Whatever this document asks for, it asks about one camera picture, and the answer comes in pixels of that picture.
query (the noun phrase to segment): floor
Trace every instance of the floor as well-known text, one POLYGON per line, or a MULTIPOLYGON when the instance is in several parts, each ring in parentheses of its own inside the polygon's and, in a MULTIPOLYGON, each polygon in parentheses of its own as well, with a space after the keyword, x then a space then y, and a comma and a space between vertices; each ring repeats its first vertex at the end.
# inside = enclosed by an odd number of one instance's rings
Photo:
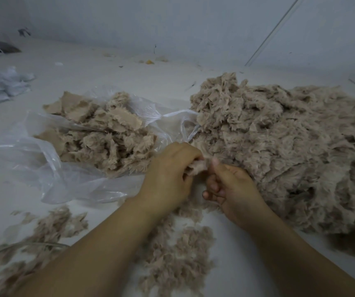
MULTIPOLYGON (((183 61, 159 62, 155 61, 154 54, 131 56, 116 49, 31 38, 18 39, 16 44, 23 52, 0 57, 0 70, 13 65, 19 72, 34 72, 37 79, 31 83, 31 92, 0 104, 0 135, 13 123, 21 121, 27 110, 41 111, 42 104, 55 101, 63 91, 84 93, 101 85, 117 85, 129 93, 176 109, 189 107, 190 95, 199 90, 206 78, 231 71, 237 72, 239 81, 249 79, 251 85, 277 83, 286 88, 307 84, 342 85, 345 91, 355 96, 353 83, 314 75, 237 66, 205 67, 199 63, 183 61), (148 59, 155 64, 139 63, 140 60, 148 59)), ((202 189, 203 185, 197 184, 194 193, 200 194, 202 189)), ((8 226, 20 222, 18 216, 10 215, 13 210, 45 215, 55 207, 42 203, 40 197, 41 193, 37 189, 12 179, 0 162, 0 241, 5 241, 3 231, 8 226)), ((94 228, 116 209, 113 203, 90 205, 72 201, 69 206, 73 213, 88 211, 90 228, 94 228)), ((205 296, 278 295, 253 243, 245 233, 217 213, 206 214, 201 224, 211 226, 216 237, 211 255, 217 260, 217 267, 206 279, 203 290, 205 296)), ((17 239, 29 234, 33 225, 23 227, 17 239)), ((355 258, 329 250, 318 236, 303 237, 355 278, 355 258)), ((77 239, 79 237, 64 242, 72 244, 77 239)), ((132 272, 124 296, 140 296, 135 291, 138 275, 139 271, 132 272)))

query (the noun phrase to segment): white wall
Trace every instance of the white wall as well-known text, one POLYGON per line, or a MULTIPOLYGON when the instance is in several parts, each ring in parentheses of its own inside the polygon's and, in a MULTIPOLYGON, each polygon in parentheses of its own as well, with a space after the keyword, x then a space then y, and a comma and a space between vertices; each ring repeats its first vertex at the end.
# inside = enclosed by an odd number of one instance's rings
POLYGON ((39 38, 245 64, 294 0, 24 0, 39 38))
POLYGON ((355 0, 303 0, 256 66, 355 73, 355 0))
POLYGON ((23 0, 0 0, 0 39, 24 27, 31 23, 23 0))

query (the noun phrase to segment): forearm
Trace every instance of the forearm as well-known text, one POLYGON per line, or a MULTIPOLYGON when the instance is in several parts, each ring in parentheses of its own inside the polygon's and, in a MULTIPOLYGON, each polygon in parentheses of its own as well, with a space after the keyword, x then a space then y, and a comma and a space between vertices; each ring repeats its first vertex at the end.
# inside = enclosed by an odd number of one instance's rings
POLYGON ((249 233, 284 296, 355 296, 355 279, 314 250, 274 213, 249 233))
POLYGON ((158 219, 131 198, 33 276, 14 297, 114 296, 122 275, 158 219))

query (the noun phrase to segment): person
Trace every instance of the person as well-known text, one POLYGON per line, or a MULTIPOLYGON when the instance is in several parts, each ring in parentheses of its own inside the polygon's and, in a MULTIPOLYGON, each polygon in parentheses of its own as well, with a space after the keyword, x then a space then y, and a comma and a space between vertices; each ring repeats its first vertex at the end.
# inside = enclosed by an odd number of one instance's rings
MULTIPOLYGON (((185 169, 200 150, 172 143, 155 157, 139 193, 33 275, 14 297, 118 296, 124 272, 157 223, 190 194, 185 169)), ((203 192, 247 231, 282 296, 355 296, 355 279, 308 245, 263 201, 249 175, 212 160, 203 192)))

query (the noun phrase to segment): transparent plastic bag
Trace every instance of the transparent plastic bag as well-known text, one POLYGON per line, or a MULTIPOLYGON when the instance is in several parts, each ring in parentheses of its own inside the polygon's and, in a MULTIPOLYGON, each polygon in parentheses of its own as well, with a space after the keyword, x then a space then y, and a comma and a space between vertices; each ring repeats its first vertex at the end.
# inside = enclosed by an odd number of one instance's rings
MULTIPOLYGON (((85 96, 102 104, 117 91, 121 90, 101 87, 85 96)), ((175 112, 132 94, 128 109, 157 135, 156 152, 174 141, 190 141, 199 129, 197 113, 192 110, 175 112)), ((90 130, 61 116, 28 112, 22 122, 0 137, 0 158, 19 180, 41 190, 44 203, 59 204, 73 199, 112 202, 139 191, 143 174, 111 179, 90 164, 61 162, 50 142, 33 137, 50 127, 90 130)))

